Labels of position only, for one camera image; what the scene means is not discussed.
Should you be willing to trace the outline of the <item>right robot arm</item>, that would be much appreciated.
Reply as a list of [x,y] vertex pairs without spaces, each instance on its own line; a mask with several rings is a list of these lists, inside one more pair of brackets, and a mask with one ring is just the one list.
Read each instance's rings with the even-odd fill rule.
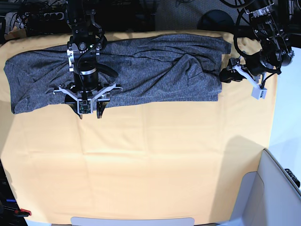
[[112,68],[100,64],[96,58],[105,49],[107,39],[104,30],[95,21],[96,0],[68,0],[65,17],[71,28],[72,36],[67,43],[69,71],[73,73],[74,81],[68,85],[60,84],[53,93],[64,93],[64,103],[81,118],[85,114],[97,113],[101,118],[110,102],[110,92],[122,89],[114,81],[102,84],[99,73],[113,80],[118,73]]

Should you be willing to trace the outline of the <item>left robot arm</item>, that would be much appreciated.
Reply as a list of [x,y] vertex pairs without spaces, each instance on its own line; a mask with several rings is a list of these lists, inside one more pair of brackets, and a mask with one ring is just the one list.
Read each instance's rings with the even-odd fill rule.
[[[230,83],[248,79],[255,88],[264,89],[267,79],[280,74],[281,67],[289,65],[294,57],[287,29],[295,4],[292,0],[246,0],[238,5],[224,0],[222,3],[238,10],[233,44],[239,57],[229,59],[227,67],[220,72],[220,81]],[[249,25],[261,44],[261,50],[251,55],[238,46],[244,14],[249,16]]]

